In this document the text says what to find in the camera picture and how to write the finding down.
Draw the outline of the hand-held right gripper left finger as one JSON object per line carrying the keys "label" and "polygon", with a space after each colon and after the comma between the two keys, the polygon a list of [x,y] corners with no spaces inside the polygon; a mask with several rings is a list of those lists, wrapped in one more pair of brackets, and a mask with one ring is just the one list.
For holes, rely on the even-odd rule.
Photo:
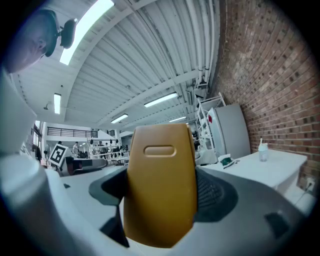
{"label": "hand-held right gripper left finger", "polygon": [[136,255],[100,230],[116,215],[116,207],[101,204],[89,193],[93,181],[118,169],[118,166],[105,167],[95,172],[64,177],[52,169],[45,170],[54,205],[75,242],[76,256]]}

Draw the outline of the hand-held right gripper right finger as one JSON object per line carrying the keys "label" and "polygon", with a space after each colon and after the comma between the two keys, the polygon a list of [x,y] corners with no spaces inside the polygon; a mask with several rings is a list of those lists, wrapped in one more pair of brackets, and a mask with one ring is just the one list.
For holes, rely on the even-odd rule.
{"label": "hand-held right gripper right finger", "polygon": [[174,256],[275,256],[306,216],[273,188],[257,181],[195,169],[197,211]]}

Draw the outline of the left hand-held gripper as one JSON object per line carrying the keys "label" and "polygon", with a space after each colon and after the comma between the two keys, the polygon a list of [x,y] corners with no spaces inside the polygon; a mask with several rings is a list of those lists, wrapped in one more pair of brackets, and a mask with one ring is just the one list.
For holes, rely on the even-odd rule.
{"label": "left hand-held gripper", "polygon": [[49,163],[60,176],[71,176],[75,172],[94,172],[108,166],[104,158],[76,158],[71,150],[57,143],[49,156]]}

